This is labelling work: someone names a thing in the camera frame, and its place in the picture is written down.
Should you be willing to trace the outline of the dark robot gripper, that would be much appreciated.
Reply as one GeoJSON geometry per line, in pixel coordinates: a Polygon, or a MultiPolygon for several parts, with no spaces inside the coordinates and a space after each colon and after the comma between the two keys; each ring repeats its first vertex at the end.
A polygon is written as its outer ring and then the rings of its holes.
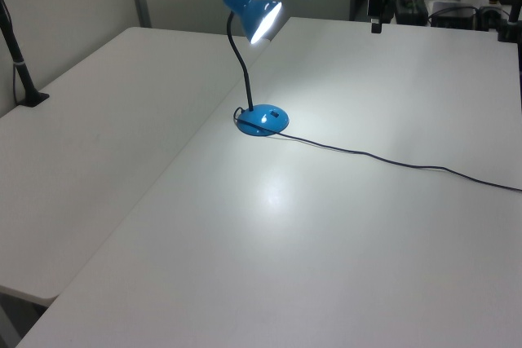
{"type": "Polygon", "coordinates": [[[368,17],[371,20],[371,33],[381,33],[383,24],[392,22],[394,12],[394,0],[368,0],[368,17]]]}

